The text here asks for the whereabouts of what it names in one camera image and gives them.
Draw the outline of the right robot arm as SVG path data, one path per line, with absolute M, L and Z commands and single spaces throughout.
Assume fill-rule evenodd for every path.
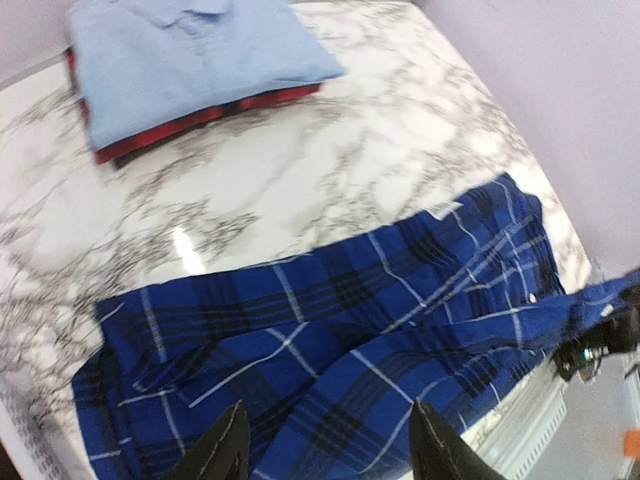
M 639 270 L 574 294 L 549 296 L 536 311 L 543 315 L 536 344 L 551 355 L 555 375 L 570 382 L 578 374 L 588 382 L 603 359 L 633 352 L 639 344 Z

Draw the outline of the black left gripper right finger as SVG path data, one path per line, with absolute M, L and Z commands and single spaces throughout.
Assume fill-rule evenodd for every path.
M 427 403 L 413 404 L 409 445 L 414 479 L 505 480 Z

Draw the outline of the blue plaid long sleeve shirt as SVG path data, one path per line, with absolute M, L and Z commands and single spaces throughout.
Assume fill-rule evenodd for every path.
M 401 474 L 415 401 L 463 431 L 638 292 L 634 272 L 566 292 L 540 200 L 501 175 L 441 217 L 99 302 L 85 449 L 100 479 L 158 479 L 241 404 L 253 479 Z

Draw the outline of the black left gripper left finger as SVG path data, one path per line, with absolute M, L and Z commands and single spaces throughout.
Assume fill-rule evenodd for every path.
M 245 406 L 238 401 L 169 471 L 169 480 L 247 480 L 250 426 Z

